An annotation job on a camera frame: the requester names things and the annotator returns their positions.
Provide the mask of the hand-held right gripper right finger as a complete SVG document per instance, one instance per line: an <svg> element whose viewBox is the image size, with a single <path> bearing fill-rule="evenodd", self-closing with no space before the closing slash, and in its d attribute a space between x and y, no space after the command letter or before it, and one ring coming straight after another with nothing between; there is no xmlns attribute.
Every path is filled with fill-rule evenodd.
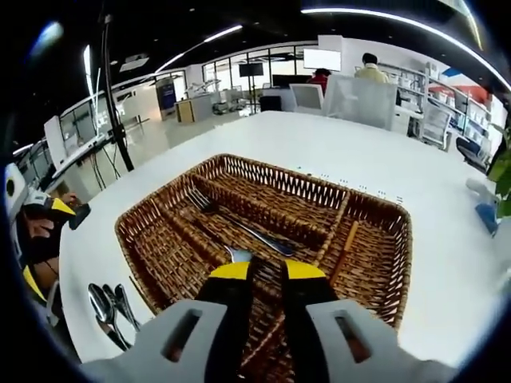
<svg viewBox="0 0 511 383"><path fill-rule="evenodd" d="M327 276L287 260L282 295L285 333L297 382L450 382L455 370L420 360L398 344L395 329L351 299Z"/></svg>

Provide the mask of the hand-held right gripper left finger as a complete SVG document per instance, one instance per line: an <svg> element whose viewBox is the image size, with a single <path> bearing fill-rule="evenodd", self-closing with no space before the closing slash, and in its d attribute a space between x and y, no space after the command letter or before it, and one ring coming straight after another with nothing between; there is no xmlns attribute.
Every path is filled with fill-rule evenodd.
<svg viewBox="0 0 511 383"><path fill-rule="evenodd" d="M251 263L217 267L194 299L146 322L130 349L81 371L91 382L234 382L252 302Z"/></svg>

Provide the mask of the person's left hand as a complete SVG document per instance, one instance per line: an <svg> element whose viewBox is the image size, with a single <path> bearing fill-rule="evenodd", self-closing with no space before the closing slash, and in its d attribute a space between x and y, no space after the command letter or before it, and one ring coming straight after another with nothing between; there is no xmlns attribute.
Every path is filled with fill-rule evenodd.
<svg viewBox="0 0 511 383"><path fill-rule="evenodd" d="M23 217L31 240L36 238L48 239L54 229L54 223L50 219L31 219ZM58 256L55 251L48 248L35 248L31 259L33 260L34 272L42 287L51 287L58 279Z"/></svg>

